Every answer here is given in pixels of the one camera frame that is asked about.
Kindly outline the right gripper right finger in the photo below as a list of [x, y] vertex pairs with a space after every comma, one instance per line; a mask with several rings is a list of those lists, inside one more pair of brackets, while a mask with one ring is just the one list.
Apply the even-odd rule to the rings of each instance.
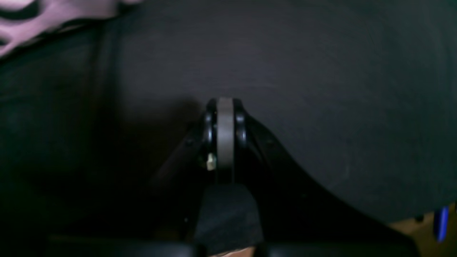
[[233, 101], [234, 179], [256, 200], [264, 239], [255, 257], [418, 257], [415, 242], [357, 211], [302, 169]]

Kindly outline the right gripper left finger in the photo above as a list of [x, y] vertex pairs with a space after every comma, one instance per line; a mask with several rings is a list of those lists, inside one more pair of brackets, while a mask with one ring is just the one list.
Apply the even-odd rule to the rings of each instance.
[[204, 257], [199, 244], [154, 241], [146, 236], [170, 223], [182, 233], [195, 226], [204, 195], [214, 185], [235, 181], [235, 101], [211, 99], [196, 128], [151, 178], [147, 189], [129, 204], [116, 206], [100, 222], [113, 235], [55, 236], [46, 257]]

